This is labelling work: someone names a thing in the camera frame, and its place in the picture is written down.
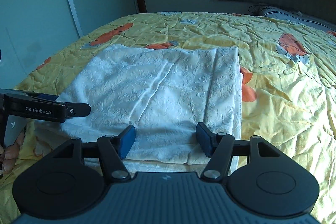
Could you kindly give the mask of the left hand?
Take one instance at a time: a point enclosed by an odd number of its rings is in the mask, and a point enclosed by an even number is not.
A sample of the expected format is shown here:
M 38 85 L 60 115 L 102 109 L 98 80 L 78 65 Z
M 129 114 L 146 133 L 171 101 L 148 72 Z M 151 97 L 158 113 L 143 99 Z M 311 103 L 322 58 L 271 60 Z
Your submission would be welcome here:
M 13 170 L 24 139 L 25 133 L 22 131 L 13 145 L 1 147 L 1 174 L 9 174 Z

